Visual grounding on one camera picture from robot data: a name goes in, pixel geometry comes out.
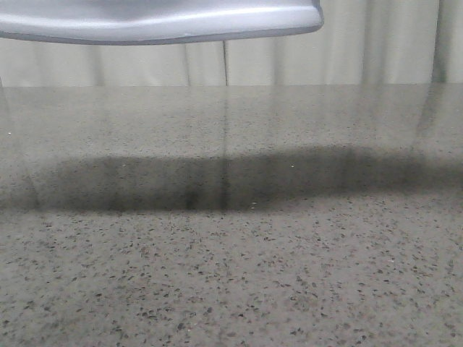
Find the quartz surface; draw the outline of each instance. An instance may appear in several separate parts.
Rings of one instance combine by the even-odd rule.
[[[462,96],[0,90],[0,346],[463,346]]]

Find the gray object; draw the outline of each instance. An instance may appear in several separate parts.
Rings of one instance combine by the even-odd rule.
[[[148,45],[295,35],[323,25],[319,0],[0,0],[0,37]]]

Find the curtain fold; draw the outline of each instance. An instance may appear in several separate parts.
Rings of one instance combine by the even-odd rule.
[[[0,39],[3,86],[463,82],[463,1],[321,0],[322,30],[172,46]]]

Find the white curtain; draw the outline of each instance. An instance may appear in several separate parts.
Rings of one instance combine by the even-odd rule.
[[[0,39],[3,86],[463,82],[462,0],[321,0],[326,24],[284,38],[173,46]]]

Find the granite countertop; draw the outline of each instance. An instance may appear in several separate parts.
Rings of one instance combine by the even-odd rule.
[[[461,346],[462,96],[0,89],[0,345]]]

